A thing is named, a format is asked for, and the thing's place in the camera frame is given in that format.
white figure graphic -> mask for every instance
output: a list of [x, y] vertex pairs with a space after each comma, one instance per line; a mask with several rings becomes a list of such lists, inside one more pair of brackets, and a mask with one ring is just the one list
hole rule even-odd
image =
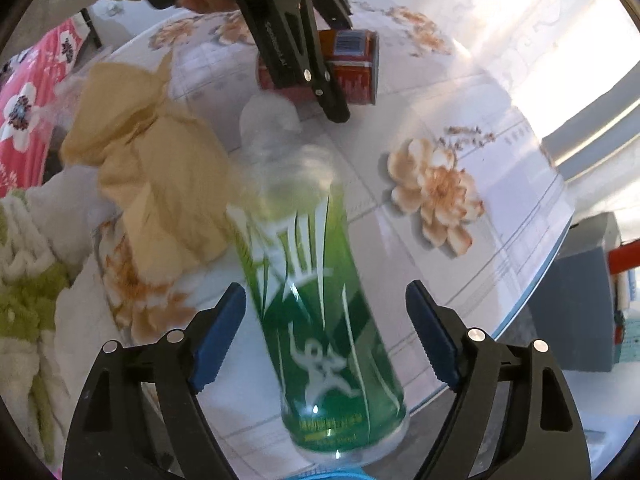
[[361, 395], [360, 390], [354, 390], [344, 378], [337, 375], [347, 365], [347, 359], [335, 353], [331, 345], [325, 356], [322, 345], [316, 339], [308, 339], [305, 351], [298, 351], [293, 337], [293, 323], [289, 323], [289, 340], [291, 357], [309, 374], [309, 382], [305, 388], [307, 406], [315, 406], [324, 394], [333, 389], [340, 390], [350, 398]]

pink fabric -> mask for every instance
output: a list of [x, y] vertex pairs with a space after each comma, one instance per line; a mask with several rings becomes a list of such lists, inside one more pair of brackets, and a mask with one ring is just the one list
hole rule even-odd
[[0, 197], [42, 182], [53, 125], [40, 109], [55, 98], [88, 33], [78, 14], [50, 30], [0, 90]]

orange box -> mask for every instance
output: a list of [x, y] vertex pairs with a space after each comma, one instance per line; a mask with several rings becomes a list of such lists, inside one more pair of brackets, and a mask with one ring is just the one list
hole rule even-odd
[[[378, 34], [372, 30], [320, 30], [318, 35], [322, 56], [334, 70], [334, 77], [347, 102], [355, 105], [376, 104], [380, 58]], [[308, 86], [276, 89], [259, 54], [257, 79], [260, 88], [280, 92], [292, 101], [316, 98]]]

beige cloth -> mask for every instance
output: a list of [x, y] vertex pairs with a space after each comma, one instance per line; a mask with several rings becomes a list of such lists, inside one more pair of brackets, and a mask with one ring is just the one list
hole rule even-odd
[[226, 249], [229, 161], [215, 134], [166, 96], [157, 73], [122, 63], [89, 72], [65, 164], [98, 166], [100, 190], [123, 210], [140, 278], [166, 283]]

red object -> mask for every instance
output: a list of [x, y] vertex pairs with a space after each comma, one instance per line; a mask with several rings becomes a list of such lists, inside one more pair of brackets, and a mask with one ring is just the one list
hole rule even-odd
[[625, 326], [624, 325], [616, 325], [616, 332], [614, 334], [614, 344], [622, 345], [622, 342], [625, 339]]
[[[320, 30], [322, 56], [334, 70], [334, 77], [347, 102], [355, 105], [376, 103], [378, 93], [378, 34], [370, 30]], [[258, 85], [276, 90], [264, 61], [258, 55]], [[313, 101], [316, 97], [308, 86], [277, 89], [293, 102]]]
[[53, 124], [40, 109], [76, 63], [89, 35], [79, 14], [50, 30], [34, 45], [0, 91], [0, 197], [42, 182]]
[[640, 267], [640, 240], [609, 251], [609, 274], [612, 276]]

